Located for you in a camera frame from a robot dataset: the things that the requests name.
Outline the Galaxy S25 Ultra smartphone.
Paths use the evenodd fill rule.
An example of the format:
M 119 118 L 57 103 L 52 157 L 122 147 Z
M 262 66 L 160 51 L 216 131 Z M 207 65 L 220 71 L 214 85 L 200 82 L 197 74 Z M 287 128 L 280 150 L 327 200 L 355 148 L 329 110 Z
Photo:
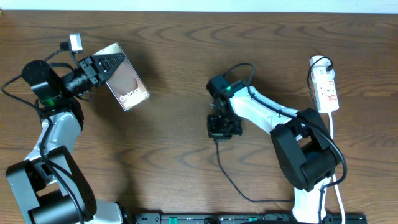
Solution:
M 150 98 L 150 93 L 138 76 L 138 73 L 130 63 L 120 45 L 115 42 L 104 49 L 93 54 L 93 56 L 104 56 L 121 53 L 123 61 L 118 65 L 115 72 L 106 81 L 107 86 L 121 105 L 124 111 L 129 111 L 139 103 Z

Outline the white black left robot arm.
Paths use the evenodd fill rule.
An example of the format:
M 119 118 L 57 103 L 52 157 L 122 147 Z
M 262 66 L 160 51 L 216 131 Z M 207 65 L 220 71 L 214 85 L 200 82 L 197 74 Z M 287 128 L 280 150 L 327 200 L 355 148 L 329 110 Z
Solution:
M 79 100 L 105 83 L 122 64 L 122 53 L 92 55 L 78 62 L 29 62 L 23 78 L 37 95 L 42 133 L 32 152 L 7 168 L 6 178 L 26 223 L 130 223 L 117 202 L 97 199 L 72 157 L 83 129 Z M 55 67 L 70 68 L 63 77 Z

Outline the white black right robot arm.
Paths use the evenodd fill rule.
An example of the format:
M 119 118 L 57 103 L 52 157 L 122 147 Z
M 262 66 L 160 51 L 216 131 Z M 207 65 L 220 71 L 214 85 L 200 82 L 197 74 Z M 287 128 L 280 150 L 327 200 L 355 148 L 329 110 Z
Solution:
M 246 119 L 270 135 L 277 160 L 286 179 L 294 186 L 294 218 L 321 223 L 326 218 L 325 193 L 335 180 L 342 162 L 318 112 L 284 107 L 261 95 L 244 80 L 234 83 L 224 75 L 209 79 L 206 90 L 216 114 L 207 118 L 208 135 L 214 142 L 242 135 Z

